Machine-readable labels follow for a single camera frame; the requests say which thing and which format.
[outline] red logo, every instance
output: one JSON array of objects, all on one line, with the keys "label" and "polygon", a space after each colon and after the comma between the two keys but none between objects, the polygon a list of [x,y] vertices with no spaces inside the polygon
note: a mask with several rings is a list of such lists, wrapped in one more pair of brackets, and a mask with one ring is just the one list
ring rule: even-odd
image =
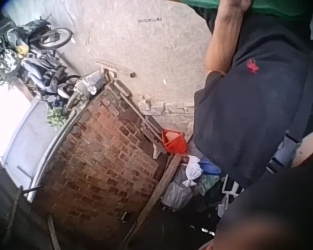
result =
[{"label": "red logo", "polygon": [[246,65],[247,65],[247,68],[250,70],[251,73],[253,73],[253,74],[257,73],[259,66],[256,65],[255,59],[248,59]]}]

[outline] hand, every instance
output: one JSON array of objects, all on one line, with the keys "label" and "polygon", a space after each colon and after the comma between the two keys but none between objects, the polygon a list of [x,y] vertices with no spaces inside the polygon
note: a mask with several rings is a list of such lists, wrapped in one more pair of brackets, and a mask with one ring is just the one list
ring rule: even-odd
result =
[{"label": "hand", "polygon": [[246,12],[251,6],[251,0],[220,0],[219,9],[222,10],[240,10]]}]

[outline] blue container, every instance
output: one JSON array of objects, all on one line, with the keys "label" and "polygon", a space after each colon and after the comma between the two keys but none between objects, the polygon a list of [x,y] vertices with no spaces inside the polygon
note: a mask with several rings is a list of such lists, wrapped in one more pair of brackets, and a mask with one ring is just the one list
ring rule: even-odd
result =
[{"label": "blue container", "polygon": [[213,174],[215,176],[219,176],[222,173],[221,168],[212,163],[206,157],[203,157],[198,164],[205,174]]}]

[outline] brick wall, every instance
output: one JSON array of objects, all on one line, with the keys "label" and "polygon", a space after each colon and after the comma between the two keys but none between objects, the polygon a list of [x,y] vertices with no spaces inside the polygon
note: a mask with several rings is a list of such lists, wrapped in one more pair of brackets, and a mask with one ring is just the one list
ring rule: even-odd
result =
[{"label": "brick wall", "polygon": [[35,204],[56,224],[95,240],[116,237],[125,211],[134,220],[153,192],[166,155],[151,158],[141,119],[107,88],[84,111],[50,162]]}]

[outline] strap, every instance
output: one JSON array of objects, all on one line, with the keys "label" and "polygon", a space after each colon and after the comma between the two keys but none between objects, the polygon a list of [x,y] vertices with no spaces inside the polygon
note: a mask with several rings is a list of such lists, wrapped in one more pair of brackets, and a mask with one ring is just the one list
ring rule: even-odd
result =
[{"label": "strap", "polygon": [[307,77],[296,115],[281,144],[266,166],[269,173],[287,168],[300,146],[313,104],[313,52],[309,55]]}]

